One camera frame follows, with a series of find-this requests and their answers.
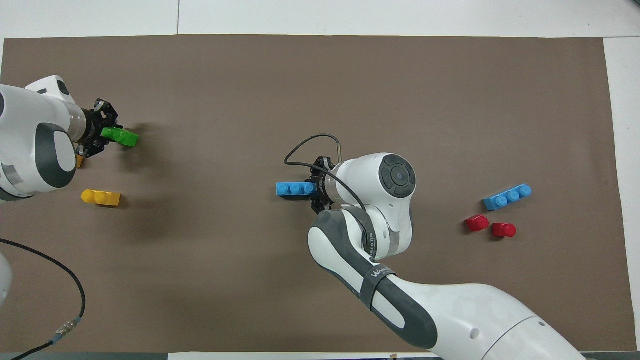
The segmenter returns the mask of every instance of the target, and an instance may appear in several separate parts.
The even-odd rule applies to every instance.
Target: white robotic arm
[[[342,210],[322,211],[309,230],[315,261],[402,339],[445,360],[584,360],[560,334],[512,296],[489,285],[425,285],[377,263],[411,242],[415,173],[380,153],[338,164],[318,188]]]
[[[100,99],[94,109],[81,109],[59,76],[26,89],[0,85],[0,203],[68,185],[76,154],[89,158],[103,151],[112,140],[102,130],[122,129],[117,117]]]

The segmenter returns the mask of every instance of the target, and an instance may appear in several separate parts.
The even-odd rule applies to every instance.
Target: blue brick in gripper
[[[278,196],[309,196],[316,192],[316,184],[306,181],[297,183],[276,183]]]
[[[498,195],[483,199],[486,209],[495,211],[531,195],[531,187],[527,184],[518,185]]]

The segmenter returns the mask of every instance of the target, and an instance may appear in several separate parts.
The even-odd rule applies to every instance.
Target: yellow lego brick
[[[118,206],[120,205],[120,193],[85,190],[82,192],[82,200],[89,204]]]

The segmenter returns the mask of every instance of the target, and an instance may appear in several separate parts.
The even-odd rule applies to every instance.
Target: brown paper surface
[[[15,39],[2,83],[57,74],[100,97],[138,146],[111,144],[70,186],[0,206],[0,236],[82,280],[87,310],[57,351],[407,352],[307,248],[315,214],[275,195],[308,170],[304,138],[345,159],[394,152],[417,173],[413,243],[383,261],[426,284],[496,286],[579,350],[635,350],[600,39],[171,37]],[[335,158],[329,140],[296,161]],[[533,195],[496,212],[483,197]],[[122,193],[119,208],[85,189]],[[468,233],[485,213],[513,239]],[[0,351],[39,345],[79,309],[55,266],[2,246],[15,278]]]

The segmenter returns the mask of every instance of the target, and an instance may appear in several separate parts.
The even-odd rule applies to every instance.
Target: lego brick
[[[495,211],[530,195],[531,187],[527,184],[521,184],[505,192],[483,199],[483,203],[487,210]]]
[[[316,184],[306,181],[296,183],[276,183],[278,196],[309,196],[316,192]]]
[[[480,231],[489,227],[489,220],[484,215],[474,215],[465,220],[469,230]]]
[[[517,232],[515,225],[507,224],[505,222],[497,222],[493,224],[491,226],[491,230],[494,236],[498,236],[500,238],[503,238],[505,236],[507,236],[508,238],[512,238]]]
[[[110,140],[113,140],[117,143],[120,143],[124,146],[129,146],[129,147],[134,147],[136,146],[136,143],[138,142],[138,135],[124,130],[124,129],[118,129],[117,127],[105,127],[104,129],[102,129],[102,132],[100,133],[100,135],[103,138],[107,138]]]
[[[82,200],[89,204],[118,206],[120,205],[120,193],[85,190],[82,192]]]

